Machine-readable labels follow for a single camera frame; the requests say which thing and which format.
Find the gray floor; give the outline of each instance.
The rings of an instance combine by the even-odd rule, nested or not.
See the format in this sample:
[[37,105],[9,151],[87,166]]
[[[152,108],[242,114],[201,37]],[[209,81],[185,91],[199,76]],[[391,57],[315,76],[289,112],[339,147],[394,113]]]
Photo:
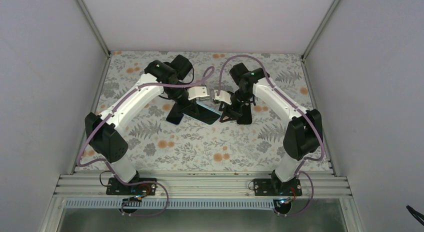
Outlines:
[[[306,204],[298,200],[292,211]],[[309,210],[294,217],[277,217],[264,210],[167,210],[141,218],[122,216],[117,209],[65,209],[61,232],[343,232],[338,199],[315,199]]]

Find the floral tablecloth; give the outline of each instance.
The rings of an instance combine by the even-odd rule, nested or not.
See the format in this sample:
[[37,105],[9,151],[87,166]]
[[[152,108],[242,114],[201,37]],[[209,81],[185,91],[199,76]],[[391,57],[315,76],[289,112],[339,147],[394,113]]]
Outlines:
[[[96,113],[115,103],[140,78],[143,69],[153,60],[172,61],[178,54],[187,57],[194,66],[198,81],[207,67],[215,66],[214,75],[206,82],[208,89],[218,88],[219,71],[225,60],[236,53],[115,51],[103,85]],[[277,85],[302,106],[311,109],[312,103],[303,74],[301,59],[294,54],[249,54],[261,60]],[[226,67],[222,88],[235,91],[236,84],[228,71],[243,62],[249,70],[259,65],[248,58],[236,58]],[[191,74],[184,80],[189,82]],[[215,110],[212,101],[203,103]],[[126,127],[124,139],[127,154],[138,170],[166,171],[272,171],[286,155],[283,138],[286,125],[263,101],[252,106],[253,123],[237,125],[235,121],[212,125],[185,116],[179,125],[165,121],[174,102],[155,98]],[[318,149],[312,155],[318,157]],[[91,147],[83,154],[88,162],[101,157]],[[104,170],[104,164],[94,163],[84,169]],[[329,170],[327,159],[308,161],[305,171]]]

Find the perforated metal strip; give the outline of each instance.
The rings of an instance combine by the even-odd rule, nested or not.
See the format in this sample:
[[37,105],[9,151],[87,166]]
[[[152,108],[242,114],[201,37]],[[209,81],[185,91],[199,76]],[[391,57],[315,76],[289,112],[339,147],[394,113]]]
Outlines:
[[[66,208],[80,209],[119,209],[120,198],[68,198]],[[162,209],[165,199],[146,198],[142,202],[132,202],[132,209]],[[170,210],[270,210],[273,208],[272,199],[170,199]]]

